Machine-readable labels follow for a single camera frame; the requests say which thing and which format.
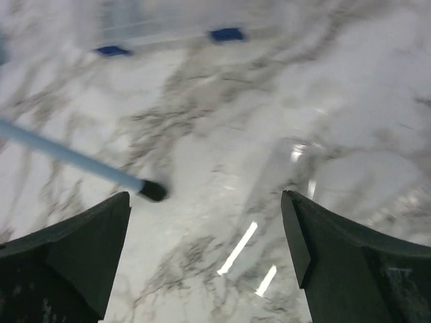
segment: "marble surface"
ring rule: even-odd
[[[284,188],[431,245],[427,216],[400,223],[378,217],[411,189],[428,196],[427,1],[286,1],[277,38],[221,47],[198,42],[113,60],[74,47],[66,22],[61,37],[48,37],[42,4],[50,23],[69,21],[47,0],[21,1],[4,16],[15,59],[1,68],[2,117],[172,187],[160,204],[132,198],[104,322],[309,323],[279,231]],[[314,143],[318,158],[310,164],[300,157],[300,167],[291,167],[285,138],[292,137]],[[5,139],[0,178],[0,242],[121,190]],[[245,261],[221,277],[254,220],[267,229],[257,230]],[[279,270],[268,294],[257,293],[273,264]]]

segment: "light blue stick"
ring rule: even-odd
[[[101,177],[105,177],[108,180],[112,180],[118,185],[130,188],[135,192],[142,190],[145,184],[145,180],[128,175],[126,172],[122,172],[116,168],[98,162],[95,159],[70,150],[59,143],[55,143],[54,141],[38,136],[31,131],[17,127],[6,120],[0,119],[0,136],[25,143],[55,158],[62,159],[65,162],[69,162],[77,167],[93,172]]]

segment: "marble countertop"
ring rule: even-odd
[[[313,166],[325,183],[315,199],[357,221],[431,174],[430,10],[371,2],[287,6],[283,36],[245,44],[113,60],[65,45],[66,57],[59,50],[2,67],[4,117],[172,187],[160,204],[132,198],[104,322],[310,322],[292,267],[277,287],[282,305],[217,271],[248,210],[263,203],[262,216],[279,212],[278,194],[251,193],[280,139],[325,148]],[[0,178],[0,242],[121,190],[6,140]],[[343,194],[334,200],[325,189]],[[384,230],[431,245],[426,226]]]

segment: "blue clip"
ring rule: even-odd
[[[216,43],[235,40],[246,41],[246,36],[240,28],[222,28],[208,32],[208,36]]]
[[[132,56],[133,51],[121,48],[119,46],[105,46],[96,49],[96,52],[102,54],[105,57],[113,57],[113,56]]]

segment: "transparent plastic container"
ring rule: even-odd
[[[242,28],[246,34],[278,25],[279,0],[76,0],[77,41],[86,50],[137,49],[182,44],[210,30]]]
[[[431,245],[431,181],[409,160],[394,153],[337,152],[282,139],[225,243],[216,271],[285,310],[303,294],[281,216],[283,190],[300,192],[390,236]]]

